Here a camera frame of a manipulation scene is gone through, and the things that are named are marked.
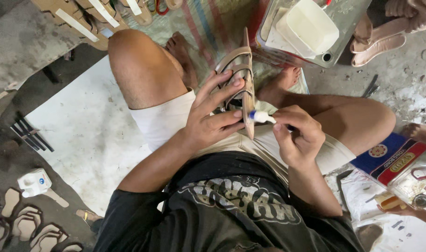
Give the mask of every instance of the bare foot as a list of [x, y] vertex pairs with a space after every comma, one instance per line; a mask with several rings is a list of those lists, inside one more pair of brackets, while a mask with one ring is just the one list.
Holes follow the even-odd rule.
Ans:
[[258, 100], [267, 101], [270, 100], [271, 94], [280, 90], [287, 91], [297, 83], [300, 73], [299, 67], [284, 68], [272, 81], [257, 91], [256, 97]]
[[76, 210], [76, 215], [81, 217], [85, 221], [87, 221], [87, 220], [96, 221], [96, 220], [99, 220], [99, 219], [103, 219], [103, 217], [101, 217], [101, 216], [99, 216], [99, 215], [97, 215], [97, 214], [95, 214], [91, 211], [82, 210], [82, 209]]
[[403, 128], [401, 135], [426, 143], [426, 125], [411, 123]]
[[188, 43], [180, 32], [175, 32], [166, 42], [165, 49], [181, 64], [183, 68], [182, 81], [186, 87], [196, 88], [197, 78], [193, 63], [187, 52]]

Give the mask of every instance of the logo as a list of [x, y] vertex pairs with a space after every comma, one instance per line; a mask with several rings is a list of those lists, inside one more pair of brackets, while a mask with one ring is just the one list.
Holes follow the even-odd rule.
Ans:
[[413, 158], [415, 158], [415, 154], [412, 152], [408, 152], [404, 154], [401, 158], [399, 158], [391, 167], [391, 172], [398, 172], [404, 166], [406, 166]]
[[374, 146], [373, 148], [368, 151], [368, 154], [375, 158], [380, 158], [384, 156], [387, 153], [387, 146], [383, 144], [378, 144], [377, 146]]

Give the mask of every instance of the white tape strip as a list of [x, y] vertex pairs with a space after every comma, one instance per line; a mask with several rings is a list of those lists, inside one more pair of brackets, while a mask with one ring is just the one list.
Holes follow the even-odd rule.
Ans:
[[114, 28], [119, 26], [120, 24], [107, 12], [107, 10], [104, 8], [104, 6], [98, 1], [98, 0], [88, 0], [95, 9], [98, 10], [98, 12], [103, 16], [104, 19], [106, 19], [109, 24], [111, 24]]
[[86, 36], [88, 39], [90, 39], [93, 42], [97, 42], [99, 38], [97, 38], [93, 33], [91, 33], [87, 28], [82, 26], [76, 19], [72, 18], [70, 15], [68, 15], [65, 11], [62, 9], [58, 9], [56, 11], [56, 15], [58, 15], [60, 18], [62, 18], [67, 24], [71, 27], [74, 27], [79, 32], [81, 32], [84, 36]]
[[140, 9], [140, 7], [138, 7], [138, 3], [135, 2], [135, 0], [126, 0], [126, 2], [129, 5], [129, 7], [131, 8], [132, 13], [134, 15], [137, 16], [137, 15], [141, 14], [141, 9]]

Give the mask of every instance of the fingernail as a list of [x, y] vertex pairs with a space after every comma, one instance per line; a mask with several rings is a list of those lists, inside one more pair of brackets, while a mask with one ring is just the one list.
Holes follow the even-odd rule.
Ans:
[[281, 124], [275, 124], [275, 125], [273, 126], [273, 129], [274, 129], [275, 131], [279, 131], [281, 128], [282, 128], [282, 125], [281, 125]]
[[243, 112], [241, 110], [237, 110], [235, 111], [235, 113], [233, 113], [234, 117], [242, 117], [243, 116]]
[[237, 79], [237, 80], [235, 80], [235, 82], [233, 83], [233, 86], [235, 86], [235, 87], [237, 87], [237, 86], [239, 86], [240, 84], [241, 84], [241, 81], [240, 81], [241, 79]]
[[232, 70], [227, 69], [226, 71], [222, 72], [222, 75], [228, 75], [231, 73]]

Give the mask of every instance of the glue can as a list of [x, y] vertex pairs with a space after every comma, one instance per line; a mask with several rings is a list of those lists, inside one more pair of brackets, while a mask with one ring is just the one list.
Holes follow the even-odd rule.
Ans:
[[35, 169], [34, 171], [23, 175], [17, 182], [20, 189], [23, 189], [22, 196], [24, 198], [33, 197], [48, 191], [51, 187], [51, 180], [43, 168]]

